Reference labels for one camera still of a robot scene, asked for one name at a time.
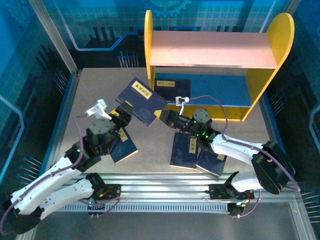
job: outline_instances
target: white cable holder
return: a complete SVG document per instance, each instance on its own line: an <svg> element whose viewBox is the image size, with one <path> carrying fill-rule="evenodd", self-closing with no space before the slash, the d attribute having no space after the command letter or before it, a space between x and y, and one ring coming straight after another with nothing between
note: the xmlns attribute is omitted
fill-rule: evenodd
<svg viewBox="0 0 320 240"><path fill-rule="evenodd" d="M179 115L182 115L184 113L184 109L185 109L185 104L189 103L189 97L181 97L181 96L176 96L175 97L175 105L177 107L181 106L181 110L179 112Z"/></svg>
<svg viewBox="0 0 320 240"><path fill-rule="evenodd" d="M107 109L107 104L103 99L99 99L95 102L95 105L88 109L87 111L85 111L86 114L88 114L88 116L91 115L95 115L95 117L97 119L108 119L111 120L111 116L109 116L105 110Z"/></svg>

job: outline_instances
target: gold label on book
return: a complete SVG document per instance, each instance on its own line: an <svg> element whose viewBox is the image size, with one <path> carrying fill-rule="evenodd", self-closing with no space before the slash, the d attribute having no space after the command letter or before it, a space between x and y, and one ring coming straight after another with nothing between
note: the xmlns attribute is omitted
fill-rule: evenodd
<svg viewBox="0 0 320 240"><path fill-rule="evenodd" d="M195 154L196 153L196 147L197 147L197 139L191 138L190 139L190 145L189 145L189 153Z"/></svg>
<svg viewBox="0 0 320 240"><path fill-rule="evenodd" d="M128 140L128 136L126 135L125 131L122 128L119 129L119 135L122 142L125 142Z"/></svg>
<svg viewBox="0 0 320 240"><path fill-rule="evenodd" d="M223 154L218 154L218 156L217 156L216 158L219 159L219 160L221 160L221 161L223 161L223 160L225 160L225 155L223 155Z"/></svg>
<svg viewBox="0 0 320 240"><path fill-rule="evenodd" d="M146 89L142 84L140 84L138 81L135 81L132 86L138 93L140 93L142 96L144 96L146 99L149 99L152 95L152 92L150 92L148 89Z"/></svg>
<svg viewBox="0 0 320 240"><path fill-rule="evenodd" d="M156 81L156 86L157 87L175 87L176 82L175 81Z"/></svg>

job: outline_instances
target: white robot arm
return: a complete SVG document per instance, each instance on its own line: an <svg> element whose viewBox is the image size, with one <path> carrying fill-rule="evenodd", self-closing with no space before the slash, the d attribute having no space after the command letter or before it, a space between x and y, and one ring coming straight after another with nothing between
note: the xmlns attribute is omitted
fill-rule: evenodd
<svg viewBox="0 0 320 240"><path fill-rule="evenodd" d="M196 136L202 151L230 156L252 166L252 171L235 172L226 181L225 188L230 199L247 190L265 189L279 194L289 180L293 180L295 169L276 143L252 143L226 136L223 131L212 128L212 120L205 109L197 109L192 118L174 110L163 110L159 118L171 128ZM213 193L210 193L211 199L220 195Z"/></svg>
<svg viewBox="0 0 320 240"><path fill-rule="evenodd" d="M74 201L88 198L109 200L120 196L119 185L106 185L97 173L90 173L75 184L59 189L98 163L101 156L110 154L120 139L120 128L131 121L133 108L127 102L109 114L104 112L107 106L103 103L103 100L98 100L86 112L86 116L95 114L97 119L86 129L86 136L66 151L54 166L28 186L2 196L5 198L2 199L2 207L6 212L0 223L1 232L7 215L14 231L21 234L34 228L50 213Z"/></svg>

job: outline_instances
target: book cover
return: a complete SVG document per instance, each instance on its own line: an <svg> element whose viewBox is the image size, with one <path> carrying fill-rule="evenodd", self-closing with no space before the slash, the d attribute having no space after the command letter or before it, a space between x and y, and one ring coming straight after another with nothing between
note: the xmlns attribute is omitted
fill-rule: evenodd
<svg viewBox="0 0 320 240"><path fill-rule="evenodd" d="M112 153L110 154L115 164L138 152L136 145L132 141L125 128L120 128L119 134L120 140L115 145Z"/></svg>
<svg viewBox="0 0 320 240"><path fill-rule="evenodd" d="M133 115L148 127L156 119L155 111L163 110L168 103L137 77L115 100L120 104L128 101L133 107Z"/></svg>
<svg viewBox="0 0 320 240"><path fill-rule="evenodd" d="M156 79L154 91L168 102L176 102L176 97L190 98L190 80Z"/></svg>
<svg viewBox="0 0 320 240"><path fill-rule="evenodd" d="M227 156L201 151L196 161L196 166L218 177L221 176Z"/></svg>
<svg viewBox="0 0 320 240"><path fill-rule="evenodd" d="M188 133L176 132L174 134L170 166L197 169L198 146L197 139Z"/></svg>

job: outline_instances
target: blue enclosure wall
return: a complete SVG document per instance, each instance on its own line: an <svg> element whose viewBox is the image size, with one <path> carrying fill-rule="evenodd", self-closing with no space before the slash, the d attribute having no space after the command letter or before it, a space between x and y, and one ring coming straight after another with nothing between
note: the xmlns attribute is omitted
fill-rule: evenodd
<svg viewBox="0 0 320 240"><path fill-rule="evenodd" d="M320 1L302 0L293 19L292 50L266 93L279 136L295 164L295 176L302 190L316 190L319 194ZM319 224L313 227L319 235Z"/></svg>
<svg viewBox="0 0 320 240"><path fill-rule="evenodd" d="M266 31L272 19L283 11L287 1L46 0L44 2L78 68L117 68L121 67L118 60L120 51L129 51L130 55L138 57L139 67L146 65L143 28L145 12L148 9L152 10L156 30L259 32L261 29Z"/></svg>
<svg viewBox="0 0 320 240"><path fill-rule="evenodd" d="M70 73L27 0L0 0L0 10L0 95L24 123L15 148L19 117L0 100L0 191L12 192L33 179L22 178L25 160L45 158Z"/></svg>

